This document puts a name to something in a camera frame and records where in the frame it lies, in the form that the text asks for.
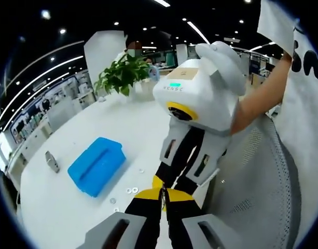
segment white sleeve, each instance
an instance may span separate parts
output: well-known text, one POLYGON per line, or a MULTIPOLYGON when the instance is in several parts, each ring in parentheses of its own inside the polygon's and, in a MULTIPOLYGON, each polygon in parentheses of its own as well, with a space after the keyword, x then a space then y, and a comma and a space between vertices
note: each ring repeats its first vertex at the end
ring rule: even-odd
POLYGON ((279 5, 261 0, 258 33, 279 45, 290 56, 294 52, 295 22, 279 5))

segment human arm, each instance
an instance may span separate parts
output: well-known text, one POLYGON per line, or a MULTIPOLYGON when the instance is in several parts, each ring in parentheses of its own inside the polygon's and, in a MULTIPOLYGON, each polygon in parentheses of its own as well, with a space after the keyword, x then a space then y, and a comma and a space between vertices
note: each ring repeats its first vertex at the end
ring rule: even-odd
POLYGON ((231 135, 244 130, 258 116, 282 102, 292 58, 284 53, 270 76, 238 105, 231 135))

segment black lettering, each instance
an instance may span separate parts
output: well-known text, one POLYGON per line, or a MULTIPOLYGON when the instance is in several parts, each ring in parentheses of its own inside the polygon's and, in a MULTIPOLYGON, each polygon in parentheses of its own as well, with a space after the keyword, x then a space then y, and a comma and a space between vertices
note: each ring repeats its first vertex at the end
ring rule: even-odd
POLYGON ((293 54, 293 62, 292 62, 292 71, 298 73, 302 69, 302 60, 298 53, 296 53, 296 49, 298 48, 298 41, 294 41, 294 54, 293 54))
POLYGON ((305 53, 303 59, 303 68, 304 73, 307 76, 310 74, 311 68, 313 68, 314 75, 318 79, 318 57, 314 51, 309 50, 305 53))

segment green led light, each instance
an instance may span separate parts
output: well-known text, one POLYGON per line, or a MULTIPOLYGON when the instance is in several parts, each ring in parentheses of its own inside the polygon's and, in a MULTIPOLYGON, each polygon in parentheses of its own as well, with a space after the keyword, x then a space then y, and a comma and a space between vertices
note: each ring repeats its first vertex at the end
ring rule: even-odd
POLYGON ((170 83, 171 87, 179 87, 181 84, 180 83, 170 83))

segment yellow joint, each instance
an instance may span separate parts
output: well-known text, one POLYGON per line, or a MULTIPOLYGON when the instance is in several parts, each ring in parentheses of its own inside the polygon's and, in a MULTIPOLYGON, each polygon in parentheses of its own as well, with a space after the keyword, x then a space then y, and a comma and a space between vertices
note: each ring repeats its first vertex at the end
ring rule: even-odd
POLYGON ((176 102, 167 102, 166 105, 167 105, 168 108, 176 108, 178 110, 184 111, 186 114, 190 115, 192 120, 197 120, 198 119, 197 113, 195 113, 194 111, 192 111, 189 107, 187 107, 185 105, 178 104, 176 102))

